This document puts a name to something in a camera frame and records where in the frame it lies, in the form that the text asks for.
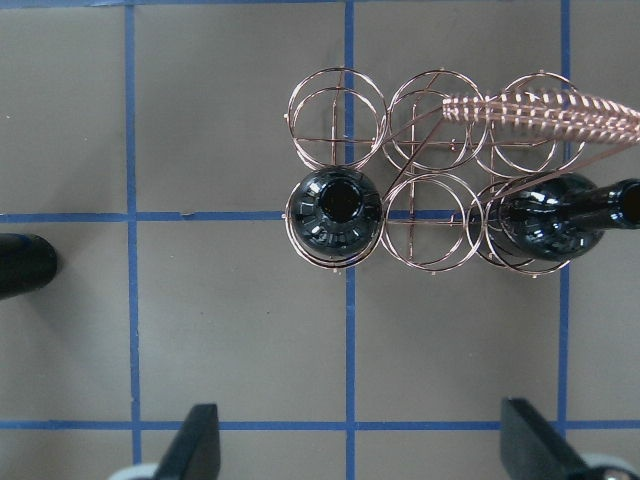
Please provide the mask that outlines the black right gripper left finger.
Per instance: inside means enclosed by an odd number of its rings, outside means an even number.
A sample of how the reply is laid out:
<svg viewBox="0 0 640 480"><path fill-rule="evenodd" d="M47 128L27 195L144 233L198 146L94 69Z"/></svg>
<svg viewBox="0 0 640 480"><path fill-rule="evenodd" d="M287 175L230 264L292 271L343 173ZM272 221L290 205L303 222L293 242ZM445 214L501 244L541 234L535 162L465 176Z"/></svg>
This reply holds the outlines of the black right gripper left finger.
<svg viewBox="0 0 640 480"><path fill-rule="evenodd" d="M157 479L217 479L221 445L216 404L191 408L156 470Z"/></svg>

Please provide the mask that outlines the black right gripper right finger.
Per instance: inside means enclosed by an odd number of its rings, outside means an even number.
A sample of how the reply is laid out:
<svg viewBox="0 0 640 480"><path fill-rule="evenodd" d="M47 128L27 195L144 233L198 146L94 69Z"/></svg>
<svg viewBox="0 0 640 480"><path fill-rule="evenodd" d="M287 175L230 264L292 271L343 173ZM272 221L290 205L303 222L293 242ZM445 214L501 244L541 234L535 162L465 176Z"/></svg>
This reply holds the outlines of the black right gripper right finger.
<svg viewBox="0 0 640 480"><path fill-rule="evenodd" d="M510 479L584 479L588 464L524 398L501 402L500 460Z"/></svg>

